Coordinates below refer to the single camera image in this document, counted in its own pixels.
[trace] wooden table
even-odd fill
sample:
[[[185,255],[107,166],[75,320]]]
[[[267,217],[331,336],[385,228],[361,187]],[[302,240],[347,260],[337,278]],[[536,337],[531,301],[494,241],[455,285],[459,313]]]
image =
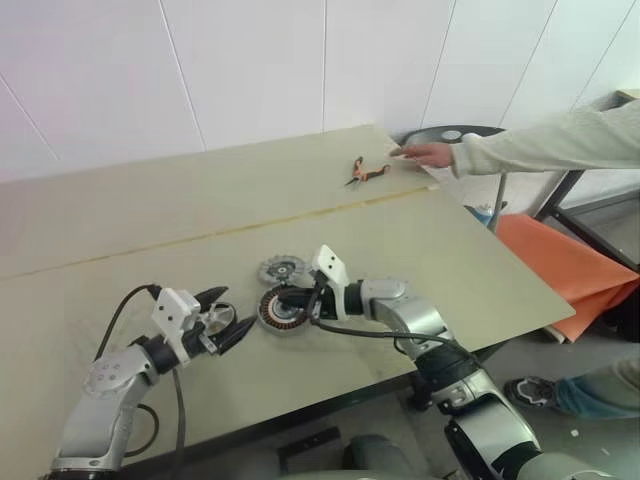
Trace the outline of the wooden table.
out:
[[[373,169],[395,144],[364,126],[198,155],[0,186],[0,460],[8,478],[47,470],[104,327],[132,287],[192,292],[228,285],[242,316],[273,255],[310,258],[323,243],[352,279],[396,276],[478,349],[573,313],[559,296],[411,163],[345,188],[353,160]],[[151,300],[121,317],[110,348],[154,332]],[[355,328],[380,328],[351,320]],[[187,444],[413,370],[387,341],[259,326],[223,357],[182,375]],[[175,394],[149,394],[161,430],[136,460],[170,451]],[[141,428],[138,439],[148,435]]]

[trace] blue jeans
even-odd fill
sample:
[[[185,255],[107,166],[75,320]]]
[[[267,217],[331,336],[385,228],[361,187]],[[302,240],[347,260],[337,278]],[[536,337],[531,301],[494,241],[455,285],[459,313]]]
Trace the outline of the blue jeans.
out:
[[[556,383],[561,410],[582,418],[640,417],[640,358]]]

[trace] gear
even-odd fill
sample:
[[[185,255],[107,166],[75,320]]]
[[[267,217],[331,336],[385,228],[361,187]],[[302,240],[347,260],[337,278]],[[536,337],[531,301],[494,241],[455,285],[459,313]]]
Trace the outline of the gear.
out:
[[[258,278],[269,285],[291,284],[308,270],[307,264],[298,257],[278,255],[262,263]]]

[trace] black cable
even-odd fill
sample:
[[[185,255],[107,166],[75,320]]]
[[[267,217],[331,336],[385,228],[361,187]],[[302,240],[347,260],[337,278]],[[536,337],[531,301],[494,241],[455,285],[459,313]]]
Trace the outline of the black cable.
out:
[[[173,465],[171,466],[171,480],[180,479],[180,471],[182,469],[182,460],[184,458],[184,442],[187,432],[187,418],[184,411],[184,398],[182,397],[182,387],[180,386],[180,376],[178,370],[173,369],[173,384],[176,387],[176,398],[178,400],[178,434],[176,436],[176,451],[173,456]]]
[[[107,348],[107,343],[109,342],[109,338],[111,338],[111,333],[113,332],[113,329],[116,326],[116,322],[118,321],[118,318],[122,313],[122,310],[124,310],[124,307],[127,305],[129,300],[131,300],[137,293],[143,290],[147,290],[153,298],[157,299],[158,294],[160,293],[161,287],[159,285],[150,283],[148,285],[140,285],[134,288],[133,290],[131,290],[129,293],[127,293],[127,295],[120,301],[118,308],[116,308],[116,311],[114,312],[113,317],[111,317],[111,320],[107,325],[107,329],[105,330],[104,335],[102,336],[102,341],[100,342],[100,346],[98,347],[96,356],[93,359],[94,362],[98,360],[100,357],[102,357],[102,355],[104,354],[104,351]],[[158,436],[158,431],[160,430],[160,418],[158,417],[158,414],[153,408],[151,408],[149,405],[145,405],[144,403],[138,404],[137,408],[139,408],[140,410],[144,410],[149,415],[151,415],[151,418],[153,419],[153,433],[151,434],[151,438],[142,447],[125,453],[124,456],[126,458],[140,455],[142,452],[146,451],[156,440],[156,437]]]
[[[160,418],[158,418],[158,414],[156,413],[156,411],[149,405],[146,405],[144,403],[139,403],[138,408],[151,415],[151,419],[153,420],[153,433],[151,434],[151,438],[149,438],[149,440],[147,440],[147,443],[145,443],[143,446],[125,453],[125,458],[135,457],[136,455],[140,455],[141,453],[146,452],[147,449],[153,444],[153,442],[156,441],[158,431],[160,430]]]
[[[409,332],[370,332],[366,330],[352,330],[350,328],[341,328],[334,327],[333,325],[327,325],[324,322],[321,322],[317,319],[311,320],[312,325],[316,325],[321,330],[325,330],[327,332],[332,333],[340,333],[342,335],[352,335],[354,337],[365,337],[365,338],[406,338],[409,340],[425,340],[431,342],[439,342],[443,345],[449,345],[451,348],[456,349],[458,352],[462,353],[465,357],[471,359],[473,363],[476,365],[480,365],[480,362],[476,358],[476,356],[469,352],[466,348],[462,347],[458,343],[453,340],[449,340],[448,338],[438,337],[437,335],[428,335],[426,333],[409,333]]]
[[[154,284],[140,285],[139,287],[136,287],[133,290],[131,290],[129,293],[127,293],[127,295],[120,302],[120,305],[118,305],[118,308],[116,308],[116,311],[113,314],[113,317],[111,317],[111,321],[109,322],[109,325],[107,325],[107,329],[104,332],[104,336],[102,337],[102,341],[100,342],[100,346],[98,347],[96,356],[93,359],[94,362],[102,356],[105,348],[107,348],[107,343],[109,342],[109,338],[111,337],[113,328],[116,326],[118,317],[122,313],[122,310],[124,310],[124,307],[127,305],[129,300],[131,300],[131,298],[134,295],[136,295],[138,292],[141,292],[142,290],[147,290],[149,293],[151,293],[151,295],[153,295],[154,294],[153,292],[155,291],[156,288],[157,288],[157,285],[154,285]]]

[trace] orange fabric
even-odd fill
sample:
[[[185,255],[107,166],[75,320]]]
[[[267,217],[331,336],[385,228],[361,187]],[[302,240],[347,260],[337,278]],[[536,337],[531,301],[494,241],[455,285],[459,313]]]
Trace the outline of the orange fabric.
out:
[[[640,283],[637,273],[527,215],[501,217],[498,238],[576,310],[553,324],[572,342]]]

